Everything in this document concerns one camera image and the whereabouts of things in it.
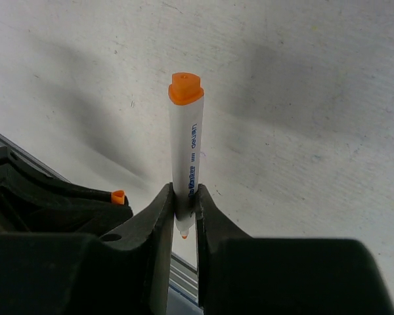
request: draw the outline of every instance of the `white surface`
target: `white surface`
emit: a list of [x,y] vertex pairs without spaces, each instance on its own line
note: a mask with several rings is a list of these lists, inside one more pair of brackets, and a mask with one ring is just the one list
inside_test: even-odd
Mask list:
[[254,236],[362,240],[394,300],[394,0],[0,1],[0,132],[136,210],[171,178],[179,71],[217,205]]
[[177,196],[175,225],[180,234],[185,237],[188,236],[189,229],[196,222],[190,198],[198,190],[203,106],[204,96],[183,106],[168,102],[172,187]]

